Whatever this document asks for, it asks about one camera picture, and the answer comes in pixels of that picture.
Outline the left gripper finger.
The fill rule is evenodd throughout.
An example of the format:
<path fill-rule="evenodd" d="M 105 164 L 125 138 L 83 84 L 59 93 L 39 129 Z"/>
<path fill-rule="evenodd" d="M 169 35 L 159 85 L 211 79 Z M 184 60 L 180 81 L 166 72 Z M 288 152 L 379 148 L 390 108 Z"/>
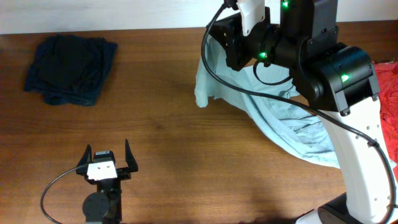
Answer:
<path fill-rule="evenodd" d="M 130 172 L 137 172 L 139 170 L 127 139 L 125 139 L 125 160 Z"/>
<path fill-rule="evenodd" d="M 77 166 L 83 166 L 91 162 L 92 162 L 91 146 L 88 144 Z"/>

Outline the light blue t-shirt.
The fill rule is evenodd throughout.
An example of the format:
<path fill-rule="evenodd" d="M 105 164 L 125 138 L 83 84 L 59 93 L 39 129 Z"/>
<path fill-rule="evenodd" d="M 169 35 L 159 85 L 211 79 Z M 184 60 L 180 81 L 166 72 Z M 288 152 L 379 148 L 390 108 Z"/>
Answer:
<path fill-rule="evenodd" d="M 224 81 L 251 91 L 291 98 L 299 93 L 292 82 L 281 83 L 289 74 L 278 65 L 245 67 L 234 71 L 226 65 L 226 52 L 212 37 L 207 39 L 206 61 Z M 245 111 L 259 129 L 284 151 L 312 164 L 339 168 L 330 137 L 320 119 L 299 108 L 277 100 L 252 96 L 217 82 L 201 63 L 195 86 L 196 104 L 204 108 L 209 98 L 221 98 Z"/>

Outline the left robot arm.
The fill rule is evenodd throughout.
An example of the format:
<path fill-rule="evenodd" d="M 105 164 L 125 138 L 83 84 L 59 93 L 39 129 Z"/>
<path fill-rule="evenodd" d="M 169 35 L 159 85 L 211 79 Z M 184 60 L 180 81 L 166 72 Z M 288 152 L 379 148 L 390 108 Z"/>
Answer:
<path fill-rule="evenodd" d="M 128 140 L 125 140 L 125 160 L 127 166 L 117 168 L 113 151 L 93 154 L 87 145 L 76 167 L 78 175 L 96 186 L 96 192 L 89 194 L 82 205 L 86 223 L 121 223 L 121 182 L 131 179 L 131 174 L 139 170 Z"/>

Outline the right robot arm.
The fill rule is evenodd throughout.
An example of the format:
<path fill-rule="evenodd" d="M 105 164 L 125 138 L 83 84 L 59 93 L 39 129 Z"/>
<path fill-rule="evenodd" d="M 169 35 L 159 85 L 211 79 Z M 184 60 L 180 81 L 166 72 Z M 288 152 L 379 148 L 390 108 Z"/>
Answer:
<path fill-rule="evenodd" d="M 296 223 L 394 223 L 397 180 L 381 128 L 379 84 L 370 56 L 338 41 L 335 0 L 285 0 L 280 24 L 263 1 L 225 1 L 205 36 L 241 70 L 250 60 L 289 69 L 288 79 L 306 99 L 332 141 L 346 191 L 295 219 Z"/>

